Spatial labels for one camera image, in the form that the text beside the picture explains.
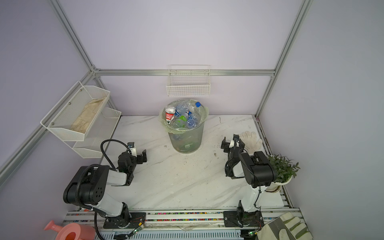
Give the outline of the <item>clear bottle green label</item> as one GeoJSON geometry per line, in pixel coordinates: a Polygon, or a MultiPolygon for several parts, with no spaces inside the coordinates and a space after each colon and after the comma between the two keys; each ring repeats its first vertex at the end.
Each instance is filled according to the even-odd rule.
{"type": "Polygon", "coordinates": [[[171,127],[173,129],[184,129],[188,124],[188,118],[186,116],[180,116],[173,121],[171,127]]]}

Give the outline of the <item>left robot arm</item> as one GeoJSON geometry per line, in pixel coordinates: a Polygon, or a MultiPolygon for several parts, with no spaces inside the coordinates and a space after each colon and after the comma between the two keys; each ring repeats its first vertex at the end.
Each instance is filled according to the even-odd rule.
{"type": "Polygon", "coordinates": [[[148,161],[147,151],[143,150],[141,154],[138,154],[134,142],[124,143],[115,139],[102,141],[100,147],[102,155],[109,164],[80,167],[64,191],[64,202],[81,209],[91,210],[96,216],[103,217],[105,219],[104,229],[143,227],[146,213],[131,213],[128,205],[109,195],[106,188],[107,186],[130,186],[134,179],[136,166],[148,161]],[[117,166],[112,163],[105,152],[104,145],[109,142],[116,142],[125,147],[125,151],[118,157],[117,166]]]}

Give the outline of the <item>potted green plant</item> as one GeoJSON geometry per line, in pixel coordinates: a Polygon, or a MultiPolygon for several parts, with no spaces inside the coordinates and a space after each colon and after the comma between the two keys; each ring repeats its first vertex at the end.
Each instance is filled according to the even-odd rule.
{"type": "Polygon", "coordinates": [[[277,178],[266,189],[266,191],[270,193],[278,192],[282,186],[287,185],[294,179],[297,176],[297,172],[301,169],[299,163],[293,163],[293,161],[286,156],[269,155],[267,159],[277,173],[277,178]]]}

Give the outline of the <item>clear bottle red white label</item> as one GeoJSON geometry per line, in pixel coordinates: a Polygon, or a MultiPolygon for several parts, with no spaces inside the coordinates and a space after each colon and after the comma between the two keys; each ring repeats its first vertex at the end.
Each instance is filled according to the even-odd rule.
{"type": "Polygon", "coordinates": [[[175,106],[168,105],[165,107],[165,120],[168,125],[170,125],[172,120],[174,119],[175,112],[176,112],[175,106]]]}

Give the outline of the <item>white mesh wall shelf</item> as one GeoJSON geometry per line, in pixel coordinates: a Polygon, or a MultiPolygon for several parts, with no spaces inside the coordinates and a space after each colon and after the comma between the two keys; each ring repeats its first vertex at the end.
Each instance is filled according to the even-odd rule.
{"type": "Polygon", "coordinates": [[[101,158],[102,141],[112,137],[121,112],[109,108],[110,91],[77,82],[41,125],[83,159],[101,158]]]}

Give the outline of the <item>grey mesh waste bin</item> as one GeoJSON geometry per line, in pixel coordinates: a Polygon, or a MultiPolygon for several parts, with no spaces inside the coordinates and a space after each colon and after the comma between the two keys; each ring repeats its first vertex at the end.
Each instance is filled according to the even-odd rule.
{"type": "Polygon", "coordinates": [[[171,140],[171,144],[174,149],[183,154],[189,154],[195,152],[202,143],[204,125],[197,130],[187,132],[181,135],[175,135],[168,133],[171,140]]]}

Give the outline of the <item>green bin liner bag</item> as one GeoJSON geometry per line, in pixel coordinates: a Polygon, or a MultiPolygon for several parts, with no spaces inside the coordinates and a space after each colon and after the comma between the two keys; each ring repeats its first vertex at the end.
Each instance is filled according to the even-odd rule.
{"type": "MultiPolygon", "coordinates": [[[[179,103],[181,103],[182,101],[191,101],[193,103],[195,102],[198,102],[197,100],[193,100],[193,99],[181,99],[181,100],[176,100],[176,101],[173,101],[171,102],[170,104],[168,105],[173,105],[173,106],[177,106],[179,103]]],[[[209,108],[203,104],[202,105],[202,110],[201,110],[201,115],[200,116],[197,116],[199,118],[199,125],[194,128],[194,129],[188,129],[187,126],[186,128],[184,129],[173,129],[171,127],[171,124],[173,123],[173,121],[175,119],[177,119],[178,117],[174,115],[174,119],[172,120],[171,124],[168,125],[166,123],[166,120],[165,120],[165,107],[160,110],[160,113],[159,113],[159,122],[163,125],[163,127],[165,128],[165,130],[168,132],[168,133],[171,133],[171,134],[175,134],[175,135],[181,135],[181,134],[184,134],[184,133],[187,133],[187,132],[191,132],[191,131],[194,131],[194,130],[197,130],[199,127],[203,126],[204,125],[204,122],[207,120],[208,118],[208,115],[209,115],[209,108]]]]}

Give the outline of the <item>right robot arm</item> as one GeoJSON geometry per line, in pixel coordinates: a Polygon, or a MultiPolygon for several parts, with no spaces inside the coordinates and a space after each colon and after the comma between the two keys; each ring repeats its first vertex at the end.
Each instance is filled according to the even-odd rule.
{"type": "Polygon", "coordinates": [[[221,149],[228,154],[225,164],[226,177],[232,180],[245,179],[251,190],[246,193],[234,211],[225,211],[225,227],[264,226],[261,200],[266,189],[277,178],[277,173],[262,151],[250,155],[239,135],[230,142],[223,139],[221,149]]]}

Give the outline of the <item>clear bottle blue label white cap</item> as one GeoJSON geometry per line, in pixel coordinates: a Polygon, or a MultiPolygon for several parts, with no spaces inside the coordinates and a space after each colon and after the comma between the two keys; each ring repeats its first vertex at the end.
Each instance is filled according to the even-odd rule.
{"type": "Polygon", "coordinates": [[[191,101],[182,101],[176,106],[175,116],[188,116],[192,113],[194,103],[191,101]]]}

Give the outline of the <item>white cotton work glove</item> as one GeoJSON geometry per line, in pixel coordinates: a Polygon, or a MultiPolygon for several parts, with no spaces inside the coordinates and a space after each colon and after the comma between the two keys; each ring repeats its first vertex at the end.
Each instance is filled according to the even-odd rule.
{"type": "Polygon", "coordinates": [[[253,155],[254,152],[265,152],[263,147],[263,140],[256,132],[243,132],[240,134],[240,139],[245,144],[245,150],[253,155]]]}

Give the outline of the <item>beige glove in shelf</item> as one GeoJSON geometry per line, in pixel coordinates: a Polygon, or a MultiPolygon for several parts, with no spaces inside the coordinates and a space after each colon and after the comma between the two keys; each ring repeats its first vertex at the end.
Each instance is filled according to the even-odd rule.
{"type": "Polygon", "coordinates": [[[99,111],[102,103],[106,97],[100,99],[94,99],[85,105],[81,114],[77,117],[74,123],[71,125],[70,130],[78,133],[85,134],[87,129],[90,127],[93,119],[99,111]]]}

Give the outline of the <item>green striped work glove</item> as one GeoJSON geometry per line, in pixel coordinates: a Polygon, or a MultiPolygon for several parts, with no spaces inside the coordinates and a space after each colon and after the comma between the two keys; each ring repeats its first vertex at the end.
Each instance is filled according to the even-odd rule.
{"type": "Polygon", "coordinates": [[[306,224],[287,212],[257,232],[258,240],[313,240],[306,224]]]}

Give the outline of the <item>pink watering can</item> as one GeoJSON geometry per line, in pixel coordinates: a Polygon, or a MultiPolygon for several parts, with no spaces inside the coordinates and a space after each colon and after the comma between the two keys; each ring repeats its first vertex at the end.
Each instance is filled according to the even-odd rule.
{"type": "Polygon", "coordinates": [[[50,221],[44,228],[45,231],[57,232],[55,240],[93,240],[96,235],[94,227],[71,223],[64,227],[50,221]]]}

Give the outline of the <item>right aluminium frame post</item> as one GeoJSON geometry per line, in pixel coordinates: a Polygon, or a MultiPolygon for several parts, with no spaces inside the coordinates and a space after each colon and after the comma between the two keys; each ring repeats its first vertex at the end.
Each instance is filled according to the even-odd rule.
{"type": "Polygon", "coordinates": [[[281,73],[281,70],[282,70],[282,68],[284,66],[284,63],[285,63],[285,61],[286,61],[286,59],[287,59],[287,57],[288,57],[288,55],[290,53],[290,50],[291,50],[291,48],[292,48],[292,46],[293,46],[293,44],[295,42],[295,39],[296,39],[296,37],[297,37],[297,35],[298,35],[299,31],[300,31],[300,28],[301,28],[301,26],[302,26],[302,24],[303,24],[303,22],[304,22],[304,20],[305,20],[305,18],[307,16],[308,12],[309,12],[309,9],[310,9],[312,3],[313,3],[312,0],[304,0],[301,3],[301,6],[300,6],[299,11],[297,13],[297,16],[296,16],[296,18],[294,20],[292,28],[291,28],[291,30],[289,32],[287,40],[286,40],[286,42],[284,44],[282,52],[281,52],[281,54],[279,56],[279,59],[277,61],[277,64],[276,64],[276,67],[275,67],[275,73],[270,78],[269,84],[268,84],[268,86],[266,88],[266,91],[265,91],[265,93],[264,93],[264,95],[262,97],[262,100],[261,100],[261,102],[259,104],[259,107],[258,107],[258,109],[256,111],[256,114],[255,114],[255,118],[256,119],[259,119],[261,114],[262,114],[262,112],[263,112],[263,109],[264,109],[264,107],[265,107],[265,105],[267,103],[267,100],[268,100],[268,98],[269,98],[269,96],[270,96],[270,94],[271,94],[271,92],[273,90],[274,85],[276,84],[276,81],[277,81],[277,79],[278,79],[278,77],[279,77],[279,75],[281,73]]]}

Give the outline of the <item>aluminium frame post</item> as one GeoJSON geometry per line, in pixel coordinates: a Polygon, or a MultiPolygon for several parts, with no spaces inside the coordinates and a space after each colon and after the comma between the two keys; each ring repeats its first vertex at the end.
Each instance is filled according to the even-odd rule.
{"type": "Polygon", "coordinates": [[[88,55],[83,43],[81,42],[78,34],[76,33],[75,28],[73,27],[67,13],[64,10],[63,5],[60,1],[57,0],[49,0],[48,3],[51,5],[51,8],[53,9],[56,17],[58,18],[60,24],[64,28],[66,34],[68,35],[70,41],[75,47],[75,50],[79,54],[80,58],[84,62],[84,64],[87,67],[88,73],[86,74],[87,80],[94,80],[98,87],[107,90],[107,87],[101,80],[101,77],[98,76],[97,71],[98,69],[93,64],[90,56],[88,55]]]}
{"type": "Polygon", "coordinates": [[[304,22],[304,20],[305,20],[305,18],[307,16],[308,12],[309,12],[309,9],[310,9],[312,3],[313,3],[312,0],[304,0],[301,3],[301,6],[300,6],[299,11],[297,13],[297,16],[296,16],[296,18],[294,20],[292,28],[291,28],[291,30],[289,32],[287,40],[286,40],[286,42],[284,44],[282,52],[281,52],[281,54],[279,56],[279,59],[277,61],[277,64],[276,64],[276,67],[275,67],[275,73],[270,78],[269,84],[268,84],[268,86],[266,88],[266,91],[265,91],[265,93],[264,93],[264,95],[262,97],[262,100],[261,100],[261,102],[259,104],[259,107],[258,107],[258,109],[256,111],[256,114],[255,114],[255,118],[256,119],[259,119],[261,114],[262,114],[262,112],[263,112],[263,109],[264,109],[264,107],[265,107],[265,105],[267,103],[267,100],[268,100],[268,98],[269,98],[269,96],[270,96],[270,94],[271,94],[271,92],[273,90],[274,85],[276,84],[276,81],[277,81],[277,79],[278,79],[278,77],[279,77],[279,75],[281,73],[281,70],[282,70],[282,68],[284,66],[284,63],[285,63],[285,61],[286,61],[286,59],[287,59],[287,57],[288,57],[288,55],[290,53],[290,50],[291,50],[291,48],[292,48],[292,46],[293,46],[293,44],[295,42],[295,39],[296,39],[296,37],[297,37],[297,35],[298,35],[299,31],[300,31],[300,28],[301,28],[301,26],[302,26],[302,24],[303,24],[303,22],[304,22]]]}

